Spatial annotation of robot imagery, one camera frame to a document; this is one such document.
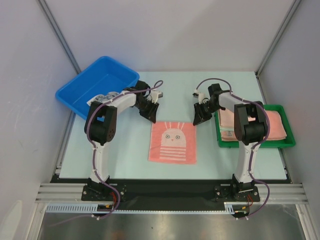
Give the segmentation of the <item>patterned towel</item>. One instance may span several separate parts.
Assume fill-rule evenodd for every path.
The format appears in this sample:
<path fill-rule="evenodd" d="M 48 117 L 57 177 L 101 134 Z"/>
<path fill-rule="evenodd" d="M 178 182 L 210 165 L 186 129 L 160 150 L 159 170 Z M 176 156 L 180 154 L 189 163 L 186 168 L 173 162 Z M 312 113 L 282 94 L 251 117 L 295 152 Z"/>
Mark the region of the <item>patterned towel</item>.
<path fill-rule="evenodd" d="M 111 92 L 107 93 L 106 95 L 98 94 L 98 95 L 94 96 L 93 98 L 91 98 L 90 100 L 88 100 L 86 102 L 86 104 L 88 106 L 90 106 L 92 104 L 92 102 L 106 103 L 109 100 L 112 100 L 113 98 L 115 98 L 117 95 L 119 95 L 119 93 L 116 91 L 111 91 Z"/>

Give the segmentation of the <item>light pink embroidered towel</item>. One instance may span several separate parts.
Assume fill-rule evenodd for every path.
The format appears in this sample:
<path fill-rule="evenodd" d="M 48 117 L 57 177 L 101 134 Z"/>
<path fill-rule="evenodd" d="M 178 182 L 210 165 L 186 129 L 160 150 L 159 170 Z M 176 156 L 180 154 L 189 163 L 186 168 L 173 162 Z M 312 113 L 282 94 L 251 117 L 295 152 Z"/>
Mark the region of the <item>light pink embroidered towel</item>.
<path fill-rule="evenodd" d="M 228 109 L 218 111 L 219 126 L 222 128 L 234 127 L 234 113 Z"/>

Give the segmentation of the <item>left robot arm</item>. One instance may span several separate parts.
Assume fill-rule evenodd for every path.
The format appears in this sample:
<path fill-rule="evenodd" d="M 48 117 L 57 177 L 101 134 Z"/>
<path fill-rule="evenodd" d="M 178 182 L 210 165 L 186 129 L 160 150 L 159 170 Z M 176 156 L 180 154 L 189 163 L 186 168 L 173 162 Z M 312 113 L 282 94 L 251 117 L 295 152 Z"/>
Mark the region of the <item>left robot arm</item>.
<path fill-rule="evenodd" d="M 144 81 L 138 81 L 133 87 L 126 87 L 120 93 L 105 102 L 93 100 L 85 122 L 84 132 L 92 145 L 92 174 L 89 179 L 97 183 L 92 194 L 99 200 L 110 195 L 110 174 L 107 167 L 108 145 L 116 135 L 117 118 L 123 111 L 135 107 L 141 117 L 156 123 L 159 107 L 158 99 L 163 96 L 158 88 L 163 85 L 158 80 L 153 87 Z"/>

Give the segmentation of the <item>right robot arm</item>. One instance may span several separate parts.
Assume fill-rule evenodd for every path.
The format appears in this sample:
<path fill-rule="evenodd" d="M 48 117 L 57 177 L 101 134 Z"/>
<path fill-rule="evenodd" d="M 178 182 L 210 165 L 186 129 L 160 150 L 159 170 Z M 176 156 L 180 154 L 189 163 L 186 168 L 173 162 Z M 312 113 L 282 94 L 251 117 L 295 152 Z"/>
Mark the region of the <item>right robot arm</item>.
<path fill-rule="evenodd" d="M 233 129 L 239 142 L 238 161 L 230 183 L 230 195 L 236 201 L 242 201 L 254 190 L 255 179 L 253 165 L 260 145 L 270 134 L 270 120 L 260 101 L 249 101 L 233 94 L 231 90 L 222 90 L 218 83 L 208 87 L 209 99 L 194 90 L 197 98 L 194 107 L 193 125 L 197 126 L 212 118 L 218 110 L 233 113 Z"/>

